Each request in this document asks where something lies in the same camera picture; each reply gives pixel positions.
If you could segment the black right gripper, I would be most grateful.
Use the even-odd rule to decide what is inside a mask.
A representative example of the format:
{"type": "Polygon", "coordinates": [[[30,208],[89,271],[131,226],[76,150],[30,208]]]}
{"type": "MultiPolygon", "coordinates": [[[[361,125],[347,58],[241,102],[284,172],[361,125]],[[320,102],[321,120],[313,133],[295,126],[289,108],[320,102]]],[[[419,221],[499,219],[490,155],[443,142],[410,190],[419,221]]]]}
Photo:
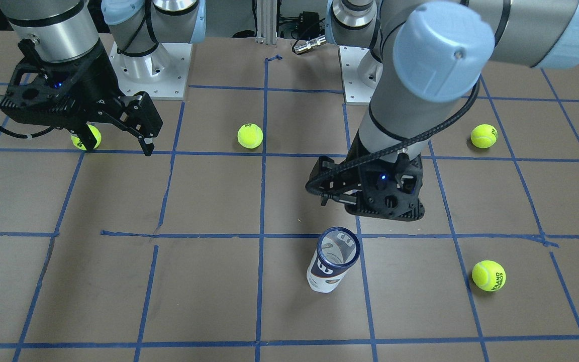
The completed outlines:
{"type": "MultiPolygon", "coordinates": [[[[163,120],[147,92],[122,94],[101,40],[65,62],[42,60],[30,39],[19,41],[18,47],[24,57],[0,101],[0,110],[10,119],[75,134],[82,133],[87,122],[112,124],[137,138],[143,154],[151,156],[163,120]]],[[[99,147],[99,129],[92,124],[88,128],[91,137],[78,138],[83,151],[99,147]]]]}

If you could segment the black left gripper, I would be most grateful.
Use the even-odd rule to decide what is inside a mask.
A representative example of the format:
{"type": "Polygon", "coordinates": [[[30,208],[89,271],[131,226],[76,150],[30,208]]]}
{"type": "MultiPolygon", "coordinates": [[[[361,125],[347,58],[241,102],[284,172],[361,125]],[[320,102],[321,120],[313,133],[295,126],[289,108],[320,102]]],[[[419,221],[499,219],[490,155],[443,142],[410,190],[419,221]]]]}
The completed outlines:
{"type": "Polygon", "coordinates": [[[351,215],[402,222],[423,218],[421,156],[411,159],[408,154],[399,153],[395,162],[376,159],[341,172],[335,171],[366,155],[366,151],[349,151],[341,163],[320,156],[306,183],[306,190],[319,196],[322,206],[332,200],[344,204],[351,215]]]}

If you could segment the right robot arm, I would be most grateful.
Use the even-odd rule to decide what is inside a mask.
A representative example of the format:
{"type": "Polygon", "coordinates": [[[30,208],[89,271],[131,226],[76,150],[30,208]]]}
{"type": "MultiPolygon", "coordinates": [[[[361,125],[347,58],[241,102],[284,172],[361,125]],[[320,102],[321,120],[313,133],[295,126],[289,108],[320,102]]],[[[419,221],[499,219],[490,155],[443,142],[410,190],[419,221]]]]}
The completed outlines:
{"type": "Polygon", "coordinates": [[[18,34],[23,59],[0,96],[0,110],[19,124],[42,126],[32,139],[66,130],[85,151],[101,141],[92,122],[111,124],[138,140],[151,156],[163,120],[148,90],[178,81],[178,66],[166,44],[194,44],[206,34],[205,1],[103,1],[103,20],[115,41],[108,55],[85,1],[0,1],[18,34]]]}

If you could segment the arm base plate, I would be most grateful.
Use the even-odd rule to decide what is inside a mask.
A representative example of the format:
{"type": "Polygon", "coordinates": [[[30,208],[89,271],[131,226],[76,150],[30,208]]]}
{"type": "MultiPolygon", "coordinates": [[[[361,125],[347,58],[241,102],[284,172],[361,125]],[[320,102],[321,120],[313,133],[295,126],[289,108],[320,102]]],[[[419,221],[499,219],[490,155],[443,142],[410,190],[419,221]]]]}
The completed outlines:
{"type": "Polygon", "coordinates": [[[116,73],[119,89],[127,96],[147,92],[153,100],[182,101],[187,88],[192,44],[164,43],[142,57],[117,53],[114,43],[110,62],[116,73]]]}
{"type": "Polygon", "coordinates": [[[383,64],[368,48],[340,46],[342,82],[347,105],[369,105],[383,72],[383,64]]]}

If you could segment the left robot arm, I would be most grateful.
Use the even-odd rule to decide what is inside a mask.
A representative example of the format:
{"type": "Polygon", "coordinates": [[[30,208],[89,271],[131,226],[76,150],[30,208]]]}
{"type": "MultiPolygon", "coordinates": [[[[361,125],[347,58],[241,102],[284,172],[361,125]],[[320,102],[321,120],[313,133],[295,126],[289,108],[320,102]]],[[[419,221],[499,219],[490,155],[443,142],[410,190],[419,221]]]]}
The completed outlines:
{"type": "Polygon", "coordinates": [[[579,64],[579,1],[330,1],[329,43],[381,66],[344,162],[321,156],[305,185],[357,216],[420,220],[421,151],[475,103],[490,60],[579,64]]]}

